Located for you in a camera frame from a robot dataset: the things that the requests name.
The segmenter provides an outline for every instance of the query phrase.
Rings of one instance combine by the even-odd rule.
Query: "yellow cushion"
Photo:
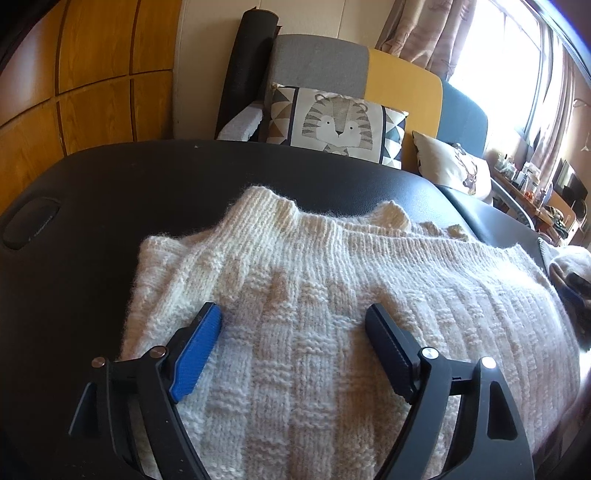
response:
[[[398,57],[370,49],[363,98],[409,113],[402,141],[402,169],[417,173],[412,131],[437,137],[443,100],[439,77]]]

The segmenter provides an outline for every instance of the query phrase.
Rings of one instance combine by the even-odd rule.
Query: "sofa backrest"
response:
[[[468,152],[482,156],[488,122],[481,108],[436,75],[405,60],[337,38],[279,35],[268,72],[268,85],[275,82],[340,93],[409,112],[402,143],[403,170],[417,171],[413,130],[459,142]]]

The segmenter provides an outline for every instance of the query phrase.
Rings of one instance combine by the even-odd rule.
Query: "blue cushion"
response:
[[[444,80],[443,104],[437,139],[459,143],[469,154],[482,158],[488,131],[486,113],[473,100]]]

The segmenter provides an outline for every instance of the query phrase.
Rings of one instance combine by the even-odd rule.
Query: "deer head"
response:
[[[478,166],[472,160],[470,160],[472,167],[474,167],[474,173],[471,173],[468,170],[468,167],[466,167],[466,164],[463,162],[463,160],[460,156],[460,152],[458,152],[457,150],[456,150],[456,158],[457,158],[457,161],[459,162],[459,164],[464,168],[464,170],[466,170],[466,179],[462,182],[462,185],[464,185],[468,189],[468,195],[475,195],[476,194],[476,174],[478,173]]]

